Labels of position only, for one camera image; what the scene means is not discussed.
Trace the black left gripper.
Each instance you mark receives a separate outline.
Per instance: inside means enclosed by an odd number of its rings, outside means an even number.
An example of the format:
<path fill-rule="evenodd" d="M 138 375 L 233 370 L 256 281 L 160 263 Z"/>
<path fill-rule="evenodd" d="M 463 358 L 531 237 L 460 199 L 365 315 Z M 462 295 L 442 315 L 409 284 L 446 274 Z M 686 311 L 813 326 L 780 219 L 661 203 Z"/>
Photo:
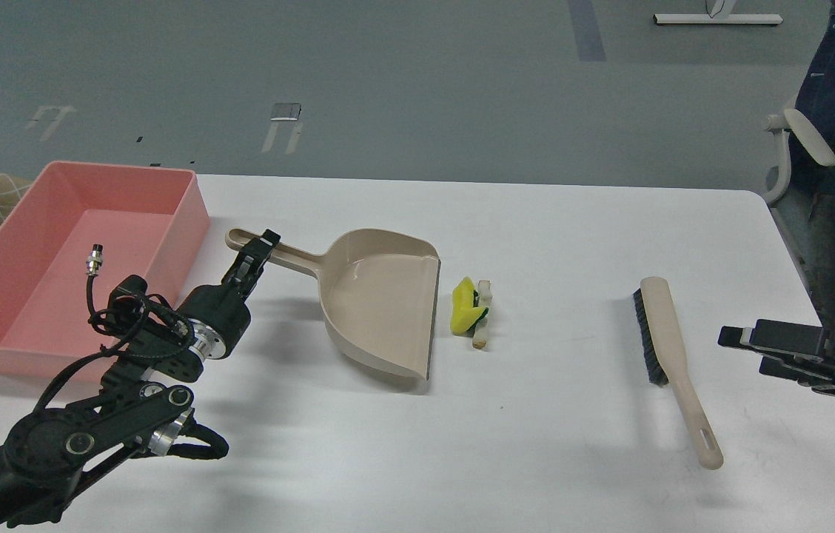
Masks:
<path fill-rule="evenodd" d="M 264 272 L 265 264 L 280 243 L 270 229 L 246 237 L 246 243 L 218 286 L 197 286 L 177 308 L 194 324 L 195 351 L 208 360 L 231 355 L 251 323 L 246 301 Z"/>

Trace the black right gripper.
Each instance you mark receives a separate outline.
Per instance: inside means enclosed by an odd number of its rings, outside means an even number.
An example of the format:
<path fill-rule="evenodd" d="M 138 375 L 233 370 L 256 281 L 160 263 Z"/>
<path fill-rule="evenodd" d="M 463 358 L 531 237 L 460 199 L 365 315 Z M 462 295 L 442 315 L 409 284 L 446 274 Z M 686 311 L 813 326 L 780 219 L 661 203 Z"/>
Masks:
<path fill-rule="evenodd" d="M 835 341 L 829 330 L 760 318 L 753 327 L 725 325 L 717 344 L 766 355 L 760 361 L 761 375 L 835 397 Z"/>

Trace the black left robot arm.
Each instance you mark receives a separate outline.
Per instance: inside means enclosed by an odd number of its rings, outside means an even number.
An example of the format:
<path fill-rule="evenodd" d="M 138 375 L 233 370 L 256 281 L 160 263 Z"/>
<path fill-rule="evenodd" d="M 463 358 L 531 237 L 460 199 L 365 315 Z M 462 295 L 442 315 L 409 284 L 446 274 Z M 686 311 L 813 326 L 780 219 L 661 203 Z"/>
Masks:
<path fill-rule="evenodd" d="M 130 459 L 228 455 L 226 440 L 195 420 L 190 384 L 205 361 L 227 358 L 241 340 L 251 321 L 247 298 L 279 242 L 272 230 L 249 237 L 221 282 L 196 287 L 178 308 L 148 293 L 137 275 L 95 308 L 103 247 L 93 246 L 89 323 L 114 342 L 60 371 L 8 432 L 0 445 L 0 525 L 58 522 L 76 496 Z"/>

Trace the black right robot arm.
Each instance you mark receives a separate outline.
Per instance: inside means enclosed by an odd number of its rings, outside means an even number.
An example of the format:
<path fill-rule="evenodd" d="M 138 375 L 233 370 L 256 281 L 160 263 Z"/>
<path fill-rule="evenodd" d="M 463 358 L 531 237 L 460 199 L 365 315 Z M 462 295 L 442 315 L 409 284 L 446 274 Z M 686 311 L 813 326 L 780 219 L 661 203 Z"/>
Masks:
<path fill-rule="evenodd" d="M 718 344 L 760 355 L 758 372 L 835 397 L 835 340 L 821 326 L 760 318 L 753 327 L 721 328 Z"/>

